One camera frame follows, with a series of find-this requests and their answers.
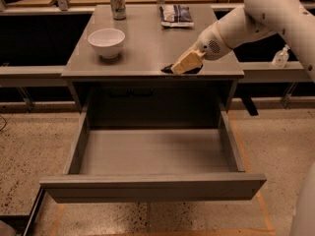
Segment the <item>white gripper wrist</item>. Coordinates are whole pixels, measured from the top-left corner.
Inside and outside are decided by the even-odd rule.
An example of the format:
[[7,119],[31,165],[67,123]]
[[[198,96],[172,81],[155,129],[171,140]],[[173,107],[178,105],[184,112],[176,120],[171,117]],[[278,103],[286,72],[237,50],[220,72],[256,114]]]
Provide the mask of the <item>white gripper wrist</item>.
[[198,50],[191,50],[180,57],[171,67],[175,75],[181,75],[203,65],[206,60],[218,60],[231,51],[221,38],[218,24],[213,23],[203,30],[196,41]]

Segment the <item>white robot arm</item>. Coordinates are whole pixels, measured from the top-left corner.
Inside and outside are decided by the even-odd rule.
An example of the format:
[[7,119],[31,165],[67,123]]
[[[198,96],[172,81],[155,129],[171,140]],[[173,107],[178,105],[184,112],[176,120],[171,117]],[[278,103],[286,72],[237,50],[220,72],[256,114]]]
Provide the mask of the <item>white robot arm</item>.
[[244,0],[212,23],[171,66],[177,75],[218,60],[234,48],[278,34],[315,81],[315,16],[299,0]]

